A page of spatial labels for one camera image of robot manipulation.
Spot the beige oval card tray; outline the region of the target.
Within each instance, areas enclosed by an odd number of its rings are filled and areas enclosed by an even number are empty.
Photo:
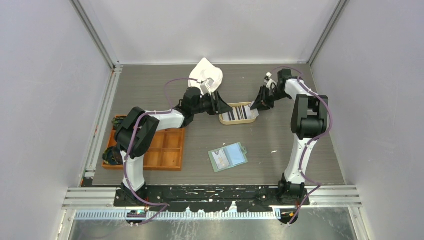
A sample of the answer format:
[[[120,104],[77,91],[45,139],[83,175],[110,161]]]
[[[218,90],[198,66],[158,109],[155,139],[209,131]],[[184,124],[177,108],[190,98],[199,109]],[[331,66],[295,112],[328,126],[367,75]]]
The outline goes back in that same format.
[[[250,118],[249,104],[251,102],[240,102],[240,103],[229,103],[228,105],[232,107],[231,121],[224,121],[222,119],[222,114],[219,115],[219,121],[225,125],[241,125],[241,124],[251,124],[256,121],[257,118]]]

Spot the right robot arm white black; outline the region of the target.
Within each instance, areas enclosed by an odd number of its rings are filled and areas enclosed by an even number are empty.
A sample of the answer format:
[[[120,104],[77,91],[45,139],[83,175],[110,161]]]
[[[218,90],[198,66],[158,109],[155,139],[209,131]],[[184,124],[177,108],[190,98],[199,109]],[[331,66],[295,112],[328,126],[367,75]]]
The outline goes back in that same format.
[[[294,136],[289,164],[278,183],[276,196],[283,205],[302,200],[307,194],[306,170],[318,140],[328,130],[328,97],[319,95],[308,87],[301,76],[293,76],[292,69],[284,67],[277,73],[266,73],[251,108],[271,110],[282,99],[294,101],[290,129]]]

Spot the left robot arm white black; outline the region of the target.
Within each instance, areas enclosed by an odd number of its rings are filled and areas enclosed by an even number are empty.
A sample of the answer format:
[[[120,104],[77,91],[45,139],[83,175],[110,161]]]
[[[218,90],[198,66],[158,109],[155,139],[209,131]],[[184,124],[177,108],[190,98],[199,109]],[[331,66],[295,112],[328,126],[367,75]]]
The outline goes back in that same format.
[[[117,128],[114,140],[122,156],[122,190],[126,200],[133,206],[146,202],[144,157],[158,131],[182,129],[194,120],[197,114],[210,116],[232,111],[218,92],[201,94],[200,89],[189,87],[177,106],[165,111],[145,111],[134,107]]]

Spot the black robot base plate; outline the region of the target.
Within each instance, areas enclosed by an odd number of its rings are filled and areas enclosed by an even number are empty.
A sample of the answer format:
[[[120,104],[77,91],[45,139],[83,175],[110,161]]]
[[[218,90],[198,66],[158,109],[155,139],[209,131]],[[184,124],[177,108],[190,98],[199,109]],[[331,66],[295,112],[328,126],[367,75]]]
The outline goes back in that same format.
[[[115,207],[146,207],[159,211],[167,204],[168,212],[182,213],[187,210],[198,213],[228,212],[232,205],[238,213],[270,212],[273,208],[293,209],[304,204],[307,191],[302,196],[290,195],[277,185],[148,185],[146,201],[130,198],[122,187],[115,192]]]

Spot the white credit card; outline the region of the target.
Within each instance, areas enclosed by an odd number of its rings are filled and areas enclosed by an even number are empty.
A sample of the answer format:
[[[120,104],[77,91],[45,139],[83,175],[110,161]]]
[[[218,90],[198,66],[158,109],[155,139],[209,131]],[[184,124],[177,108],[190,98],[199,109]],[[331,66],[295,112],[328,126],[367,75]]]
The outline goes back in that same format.
[[[223,149],[213,151],[212,158],[218,170],[223,170],[231,166],[230,161]]]

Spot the green card holder wallet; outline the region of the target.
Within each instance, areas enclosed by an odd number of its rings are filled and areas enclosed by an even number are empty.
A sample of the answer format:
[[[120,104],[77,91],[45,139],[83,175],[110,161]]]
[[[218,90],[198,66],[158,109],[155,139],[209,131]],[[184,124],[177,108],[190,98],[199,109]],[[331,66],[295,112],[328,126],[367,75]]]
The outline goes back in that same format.
[[[222,170],[217,169],[217,166],[212,157],[212,152],[220,150],[220,149],[223,149],[225,151],[225,154],[228,157],[228,160],[230,161],[230,167],[222,169]],[[218,173],[218,172],[222,172],[224,170],[228,170],[243,164],[247,164],[248,163],[247,153],[248,153],[247,149],[244,146],[242,146],[240,142],[237,142],[230,145],[224,145],[223,147],[215,149],[215,150],[211,150],[208,152],[208,156],[209,156],[209,160],[211,162],[213,171],[215,173]]]

